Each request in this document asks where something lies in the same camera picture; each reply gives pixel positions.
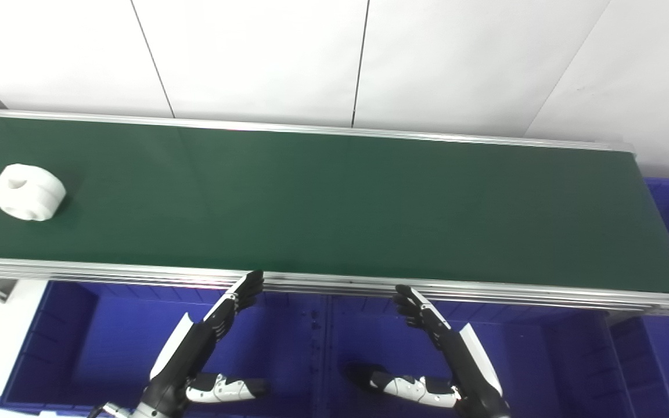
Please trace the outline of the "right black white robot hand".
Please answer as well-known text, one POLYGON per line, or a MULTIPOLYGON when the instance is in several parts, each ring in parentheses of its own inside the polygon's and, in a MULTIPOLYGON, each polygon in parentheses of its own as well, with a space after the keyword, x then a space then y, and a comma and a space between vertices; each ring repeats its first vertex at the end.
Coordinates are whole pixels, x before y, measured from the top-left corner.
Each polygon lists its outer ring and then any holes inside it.
POLYGON ((423 330, 443 354, 451 379, 398 376, 377 363, 355 362, 343 375, 370 394, 387 395, 442 409, 462 417, 509 417, 510 407, 496 370, 470 323, 454 330, 434 304, 411 286, 398 284, 393 301, 407 326, 423 330))

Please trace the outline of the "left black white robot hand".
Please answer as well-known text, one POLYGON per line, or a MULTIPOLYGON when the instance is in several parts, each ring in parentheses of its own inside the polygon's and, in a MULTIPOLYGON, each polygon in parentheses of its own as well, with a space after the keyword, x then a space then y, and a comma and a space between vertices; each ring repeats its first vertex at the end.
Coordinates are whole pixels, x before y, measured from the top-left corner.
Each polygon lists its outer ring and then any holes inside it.
POLYGON ((265 379, 237 379, 202 370, 216 344, 230 331, 236 315, 253 306, 264 286, 264 273, 245 273, 203 317, 186 313, 167 339, 149 375, 132 417, 183 417, 192 403, 220 404, 265 396, 265 379))

